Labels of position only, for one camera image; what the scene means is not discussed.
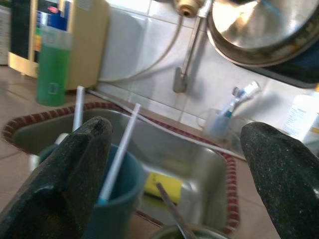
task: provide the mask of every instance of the green liquid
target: green liquid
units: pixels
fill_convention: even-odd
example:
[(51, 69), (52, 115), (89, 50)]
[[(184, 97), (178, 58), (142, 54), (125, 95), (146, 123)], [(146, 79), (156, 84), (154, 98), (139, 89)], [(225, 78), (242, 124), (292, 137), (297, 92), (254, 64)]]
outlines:
[(42, 44), (36, 101), (46, 106), (64, 104), (70, 51)]

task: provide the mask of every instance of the tiled countertop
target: tiled countertop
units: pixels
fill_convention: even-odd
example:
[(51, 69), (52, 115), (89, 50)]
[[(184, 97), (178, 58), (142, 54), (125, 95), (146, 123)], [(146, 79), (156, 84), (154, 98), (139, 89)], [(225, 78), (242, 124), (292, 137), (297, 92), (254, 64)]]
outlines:
[[(0, 67), (0, 127), (8, 120), (23, 115), (54, 109), (39, 105), (35, 101), (36, 80), (22, 76), (8, 67)], [(103, 101), (86, 95), (86, 102)], [(74, 95), (66, 96), (64, 106), (75, 103)], [(150, 114), (163, 121), (164, 118)], [(184, 125), (174, 123), (185, 129)], [(279, 239), (279, 236), (257, 194), (248, 165), (236, 160), (239, 208), (241, 224), (231, 236), (233, 239)], [(28, 177), (28, 155), (0, 139), (0, 211), (9, 202)], [(129, 239), (147, 239), (159, 228), (138, 216), (132, 218)]]

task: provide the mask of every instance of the teal bucket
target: teal bucket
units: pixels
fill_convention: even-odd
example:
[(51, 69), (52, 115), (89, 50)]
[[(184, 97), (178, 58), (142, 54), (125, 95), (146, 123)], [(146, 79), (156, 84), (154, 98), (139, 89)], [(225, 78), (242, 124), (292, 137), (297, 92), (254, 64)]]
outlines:
[[(57, 146), (46, 148), (40, 153), (44, 161)], [(118, 147), (112, 144), (109, 152), (105, 177), (111, 167)], [(124, 239), (143, 193), (145, 173), (140, 162), (126, 153), (110, 200), (105, 204), (95, 204), (91, 218), (82, 239)]]

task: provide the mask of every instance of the sink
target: sink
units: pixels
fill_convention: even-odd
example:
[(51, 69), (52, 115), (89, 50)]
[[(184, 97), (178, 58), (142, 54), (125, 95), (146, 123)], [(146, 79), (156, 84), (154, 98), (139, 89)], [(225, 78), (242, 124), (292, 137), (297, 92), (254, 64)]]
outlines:
[[(111, 109), (86, 110), (83, 120), (107, 118), (114, 128), (113, 144), (119, 144), (129, 116)], [(33, 154), (52, 145), (72, 130), (73, 114), (20, 127), (13, 143)], [(129, 149), (147, 173), (156, 172), (183, 182), (177, 208), (192, 224), (222, 230), (227, 225), (227, 162), (209, 148), (178, 138), (141, 120), (137, 121)], [(139, 211), (165, 225), (174, 221), (162, 201), (143, 195)]]

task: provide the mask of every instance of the sponge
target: sponge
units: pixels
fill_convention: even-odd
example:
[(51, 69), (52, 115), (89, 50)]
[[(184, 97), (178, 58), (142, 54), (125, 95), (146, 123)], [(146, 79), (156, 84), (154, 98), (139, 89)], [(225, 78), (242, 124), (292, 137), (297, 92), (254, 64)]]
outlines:
[(183, 182), (177, 178), (168, 177), (159, 173), (150, 173), (146, 181), (144, 192), (146, 194), (161, 198), (156, 183), (161, 183), (170, 199), (178, 204)]

